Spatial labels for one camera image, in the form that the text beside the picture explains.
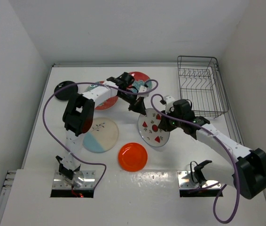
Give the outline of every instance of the plate with red pattern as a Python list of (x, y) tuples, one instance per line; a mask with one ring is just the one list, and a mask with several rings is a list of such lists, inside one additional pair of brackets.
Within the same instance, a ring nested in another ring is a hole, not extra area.
[(147, 115), (140, 115), (138, 118), (138, 130), (142, 139), (150, 146), (162, 147), (170, 138), (170, 132), (158, 129), (161, 115), (153, 108), (146, 109)]
[[(98, 87), (98, 85), (90, 85), (87, 87), (87, 89), (85, 90), (85, 92), (91, 91), (94, 88)], [(98, 105), (95, 110), (97, 111), (103, 111), (106, 110), (108, 108), (111, 108), (118, 100), (118, 97), (111, 97), (108, 100), (105, 100), (103, 103), (101, 103), (100, 105)]]
[[(139, 90), (139, 88), (141, 86), (144, 86), (144, 83), (147, 81), (147, 80), (150, 80), (150, 77), (147, 76), (146, 74), (144, 73), (141, 73), (141, 72), (129, 72), (130, 75), (132, 75), (135, 79), (134, 83), (132, 84), (132, 86), (136, 87), (136, 89), (130, 89), (133, 93), (137, 93), (137, 91)], [(148, 82), (147, 83), (147, 86), (149, 87), (149, 89), (152, 89), (152, 82)]]

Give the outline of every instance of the dish rack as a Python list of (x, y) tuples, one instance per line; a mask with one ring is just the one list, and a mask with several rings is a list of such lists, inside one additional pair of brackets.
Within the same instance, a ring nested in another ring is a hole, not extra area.
[(229, 110), (215, 57), (179, 56), (177, 64), (180, 98), (192, 102), (196, 116), (217, 118)]

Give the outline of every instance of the robotic arm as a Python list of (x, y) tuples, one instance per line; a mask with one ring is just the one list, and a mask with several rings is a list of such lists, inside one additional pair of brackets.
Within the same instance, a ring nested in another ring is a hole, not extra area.
[[(93, 123), (94, 109), (105, 100), (118, 96), (129, 103), (129, 111), (134, 111), (145, 115), (144, 97), (148, 94), (134, 95), (128, 88), (136, 89), (132, 86), (134, 77), (128, 73), (123, 73), (117, 78), (110, 77), (103, 84), (91, 91), (82, 94), (76, 93), (71, 96), (63, 114), (64, 127), (66, 128), (66, 146), (76, 156), (81, 151), (85, 134), (89, 131)], [(124, 93), (108, 86), (124, 90)], [(141, 86), (138, 92), (147, 91), (145, 86)], [(69, 152), (65, 151), (64, 157), (56, 156), (59, 162), (59, 172), (69, 180), (73, 180), (76, 171), (80, 170), (78, 162)]]
[[(231, 163), (227, 152), (214, 139), (214, 137), (217, 137), (227, 147), (235, 160), (240, 179), (240, 194), (246, 199), (252, 199), (266, 188), (266, 153), (263, 150), (260, 148), (251, 150), (242, 146), (218, 131), (206, 118), (196, 117), (194, 111), (192, 111), (192, 103), (186, 99), (176, 101), (173, 97), (166, 96), (161, 103), (165, 105), (165, 111), (162, 111), (162, 113), (202, 126), (213, 135), (208, 134), (204, 129), (175, 121), (165, 116), (162, 116), (158, 126), (159, 129), (172, 131), (176, 128), (181, 128), (186, 134), (208, 145)], [(235, 187), (233, 173), (232, 167), (226, 168), (210, 160), (205, 160), (194, 167), (193, 176), (200, 185), (207, 180), (217, 180), (220, 183)]]

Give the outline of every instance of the gray wall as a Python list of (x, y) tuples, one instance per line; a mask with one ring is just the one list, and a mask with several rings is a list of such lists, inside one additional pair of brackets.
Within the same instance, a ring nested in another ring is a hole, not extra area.
[(219, 57), (249, 0), (9, 0), (41, 56), (56, 62)]
[(266, 151), (265, 0), (250, 1), (221, 69), (245, 144)]
[(48, 68), (8, 0), (0, 0), (0, 192), (21, 167)]

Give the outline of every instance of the tabletop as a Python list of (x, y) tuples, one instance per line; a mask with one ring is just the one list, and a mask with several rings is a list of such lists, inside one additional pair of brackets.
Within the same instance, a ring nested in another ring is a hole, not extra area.
[[(159, 82), (153, 93), (179, 98), (178, 71), (175, 66), (126, 67), (54, 67), (45, 89), (41, 109), (62, 81), (102, 81), (118, 77), (123, 72), (142, 72)], [(83, 92), (87, 85), (79, 86)], [(147, 108), (150, 98), (145, 99)], [(159, 98), (154, 101), (163, 110)], [(49, 129), (65, 142), (66, 133), (62, 115), (66, 103), (53, 98), (48, 105), (46, 121)], [(105, 163), (108, 170), (94, 192), (94, 198), (50, 198), (52, 180), (58, 169), (56, 155), (63, 148), (52, 139), (42, 123), (42, 111), (37, 117), (24, 168), (17, 171), (10, 197), (1, 222), (2, 226), (23, 225), (219, 225), (212, 213), (214, 198), (180, 198), (178, 170), (187, 170), (191, 161), (212, 160), (220, 165), (228, 163), (208, 146), (194, 140), (182, 130), (171, 132), (168, 143), (160, 148), (147, 145), (137, 129), (139, 114), (127, 110), (127, 102), (119, 99), (105, 111), (95, 111), (94, 117), (108, 117), (119, 129), (117, 144), (104, 153), (82, 149), (79, 157), (85, 161)], [(210, 119), (225, 135), (229, 129), (225, 116)], [(123, 171), (117, 162), (120, 148), (130, 142), (143, 145), (148, 152), (148, 162), (139, 172)], [(96, 180), (103, 172), (101, 166), (82, 165), (82, 170), (96, 170)], [(228, 187), (219, 198), (217, 213), (228, 218), (235, 202), (236, 190)], [(252, 200), (241, 197), (236, 217), (229, 225), (265, 226), (266, 201), (263, 193)]]

